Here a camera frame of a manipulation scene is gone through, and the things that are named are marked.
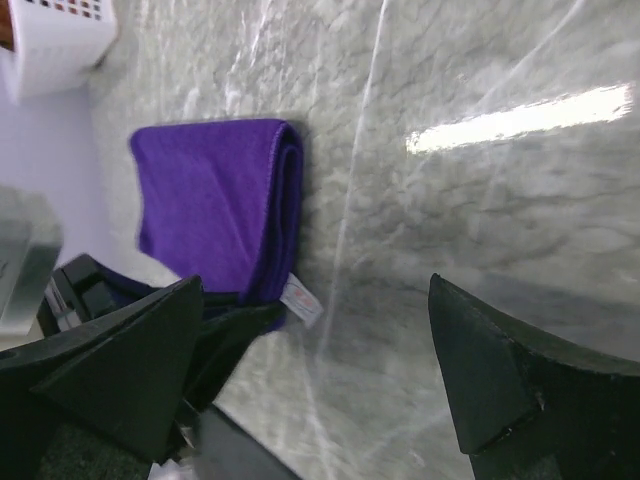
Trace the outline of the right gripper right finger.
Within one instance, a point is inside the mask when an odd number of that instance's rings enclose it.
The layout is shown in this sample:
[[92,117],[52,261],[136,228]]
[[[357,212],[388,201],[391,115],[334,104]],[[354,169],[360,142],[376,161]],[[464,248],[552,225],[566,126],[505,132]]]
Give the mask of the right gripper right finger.
[[439,275],[428,311],[475,478],[638,478],[638,363],[513,318]]

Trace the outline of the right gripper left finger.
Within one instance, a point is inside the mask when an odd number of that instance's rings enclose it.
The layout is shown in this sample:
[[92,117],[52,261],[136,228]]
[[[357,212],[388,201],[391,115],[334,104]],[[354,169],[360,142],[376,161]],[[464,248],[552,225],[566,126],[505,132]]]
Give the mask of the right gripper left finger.
[[201,293],[191,277],[2,351],[2,478],[147,478],[167,456]]

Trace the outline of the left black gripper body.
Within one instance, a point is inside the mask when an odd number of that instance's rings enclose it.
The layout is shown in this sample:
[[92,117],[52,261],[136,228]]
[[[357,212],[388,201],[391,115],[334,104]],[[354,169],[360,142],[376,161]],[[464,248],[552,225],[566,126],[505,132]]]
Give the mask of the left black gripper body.
[[[158,290],[109,269],[88,254],[54,270],[51,287],[54,298],[43,303],[41,328],[46,335],[62,330],[56,308],[86,323]],[[196,410],[213,402],[254,340],[277,330],[285,319],[285,307],[278,300],[241,305],[237,293],[210,292],[204,292],[202,299],[201,330],[183,388],[184,399]]]

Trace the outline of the purple towel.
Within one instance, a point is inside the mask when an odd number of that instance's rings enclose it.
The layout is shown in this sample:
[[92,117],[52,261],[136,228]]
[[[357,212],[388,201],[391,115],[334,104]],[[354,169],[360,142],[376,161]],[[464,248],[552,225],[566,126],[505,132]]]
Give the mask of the purple towel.
[[129,140],[142,193],[140,250],[197,275],[205,312],[282,302],[306,326],[323,308],[294,275],[304,147],[281,119],[144,127]]

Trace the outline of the orange brown towel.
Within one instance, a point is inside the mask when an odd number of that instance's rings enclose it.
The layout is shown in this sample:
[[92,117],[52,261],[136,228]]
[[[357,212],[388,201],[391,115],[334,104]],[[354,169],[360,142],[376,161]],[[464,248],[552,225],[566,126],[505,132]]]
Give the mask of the orange brown towel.
[[0,44],[1,48],[15,52],[17,46],[16,33],[8,0],[0,0]]

